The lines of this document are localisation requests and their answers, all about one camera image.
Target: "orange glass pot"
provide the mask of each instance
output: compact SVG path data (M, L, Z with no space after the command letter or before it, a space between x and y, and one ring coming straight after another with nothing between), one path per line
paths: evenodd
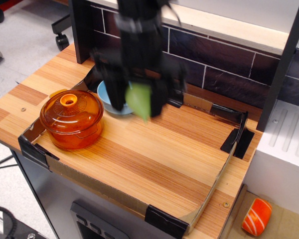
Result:
M101 134L103 110L94 93L63 91L45 103L40 121L57 147L82 149L92 145Z

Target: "pot lid knob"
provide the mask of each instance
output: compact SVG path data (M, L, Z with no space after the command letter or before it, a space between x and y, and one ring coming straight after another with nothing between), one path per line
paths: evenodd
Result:
M74 94L66 94L66 95L62 96L60 99L61 105L63 105L64 107L67 107L67 108L71 108L71 107L75 106L77 101L78 101L78 98Z

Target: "wooden table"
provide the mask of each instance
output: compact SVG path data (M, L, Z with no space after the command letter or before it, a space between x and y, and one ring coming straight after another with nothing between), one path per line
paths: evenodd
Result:
M93 65L91 60L78 64L72 44L1 98L0 142L21 154L18 137L39 117L48 96L60 89L71 89ZM201 89L190 87L189 93L249 111L247 126L255 133L244 158L231 159L193 232L184 237L216 239L262 135L255 130L261 111ZM48 162L52 172L98 193L93 185L84 183L88 182L84 177L78 179L64 173L66 167L137 199L139 205L127 205L124 201L117 204L142 219L149 204L181 219L197 210L227 159L228 154L220 146L234 129L228 122L189 106L177 109L167 105L162 115L148 123L132 115L116 118L105 112L104 122L100 139L88 149L61 150L47 134L36 143L60 158Z

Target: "blue plate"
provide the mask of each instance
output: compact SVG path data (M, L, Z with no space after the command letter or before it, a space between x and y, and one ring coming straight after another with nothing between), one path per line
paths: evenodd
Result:
M106 91L105 83L102 81L97 89L97 93L103 103L104 109L112 114L116 115L127 115L132 113L133 111L127 104L124 104L123 109L121 111L116 110L115 108L112 107L110 98L108 96L108 93Z

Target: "black cable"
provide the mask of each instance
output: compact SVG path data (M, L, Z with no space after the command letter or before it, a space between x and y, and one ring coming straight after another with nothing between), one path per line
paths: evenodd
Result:
M13 156L10 155L10 156L8 156L7 158L4 158L4 159L0 160L0 164L6 162L7 160L11 159L12 157L13 157Z
M13 216L13 214L8 210L5 209L3 207L0 207L0 211L5 213L7 216L10 217L11 221L12 221L12 228L10 230L10 232L8 233L8 235L6 236L5 239L14 239L13 235L16 231L16 227L17 227L17 220L15 219L15 217Z
M17 164L11 164L11 165L6 165L6 166L1 166L0 169L14 167L14 166L18 166L18 165Z

